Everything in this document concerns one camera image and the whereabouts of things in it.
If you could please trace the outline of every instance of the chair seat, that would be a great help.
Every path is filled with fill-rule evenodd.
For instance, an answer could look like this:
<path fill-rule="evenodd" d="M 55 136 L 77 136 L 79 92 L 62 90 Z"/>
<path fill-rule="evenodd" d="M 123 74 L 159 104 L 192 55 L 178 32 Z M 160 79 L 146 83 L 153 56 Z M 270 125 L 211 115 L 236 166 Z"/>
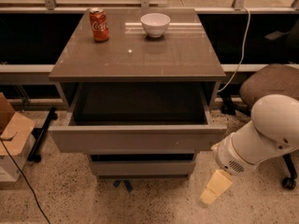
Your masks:
<path fill-rule="evenodd" d="M 239 94 L 249 107 L 268 94 L 283 94 L 299 100 L 299 69 L 286 64 L 269 64 L 248 78 Z"/>

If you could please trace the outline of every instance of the bottom drawer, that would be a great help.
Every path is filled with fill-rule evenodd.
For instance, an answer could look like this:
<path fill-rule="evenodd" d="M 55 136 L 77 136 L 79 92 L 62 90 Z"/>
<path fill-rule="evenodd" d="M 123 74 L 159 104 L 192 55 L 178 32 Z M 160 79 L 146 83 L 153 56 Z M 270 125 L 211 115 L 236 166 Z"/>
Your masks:
<path fill-rule="evenodd" d="M 161 175 L 190 175 L 195 167 L 195 161 L 90 161 L 94 175 L 109 176 L 161 176 Z"/>

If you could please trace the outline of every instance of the soda can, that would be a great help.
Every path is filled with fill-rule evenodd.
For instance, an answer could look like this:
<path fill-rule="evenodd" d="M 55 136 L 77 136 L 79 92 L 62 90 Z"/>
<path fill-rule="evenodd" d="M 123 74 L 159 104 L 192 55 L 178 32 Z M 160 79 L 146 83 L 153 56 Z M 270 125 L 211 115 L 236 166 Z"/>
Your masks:
<path fill-rule="evenodd" d="M 94 7 L 90 9 L 90 21 L 95 41 L 107 41 L 109 39 L 109 29 L 107 26 L 107 16 L 103 9 Z"/>

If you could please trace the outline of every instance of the cabinet top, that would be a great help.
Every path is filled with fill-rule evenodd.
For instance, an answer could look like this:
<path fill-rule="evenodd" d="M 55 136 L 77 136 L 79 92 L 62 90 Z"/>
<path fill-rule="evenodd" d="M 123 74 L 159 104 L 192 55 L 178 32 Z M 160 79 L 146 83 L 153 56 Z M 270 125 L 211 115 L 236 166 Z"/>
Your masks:
<path fill-rule="evenodd" d="M 109 40 L 95 42 L 87 10 L 50 73 L 61 82 L 217 81 L 225 74 L 194 9 L 107 8 Z M 151 38 L 140 18 L 170 17 L 163 36 Z"/>

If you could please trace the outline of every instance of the bowl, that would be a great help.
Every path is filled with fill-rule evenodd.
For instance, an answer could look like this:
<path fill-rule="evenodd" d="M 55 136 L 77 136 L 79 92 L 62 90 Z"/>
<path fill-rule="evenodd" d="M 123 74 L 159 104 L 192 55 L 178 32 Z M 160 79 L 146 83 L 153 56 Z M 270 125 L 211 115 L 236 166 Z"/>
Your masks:
<path fill-rule="evenodd" d="M 162 13 L 149 13 L 140 20 L 144 31 L 151 37 L 163 35 L 170 22 L 170 18 Z"/>

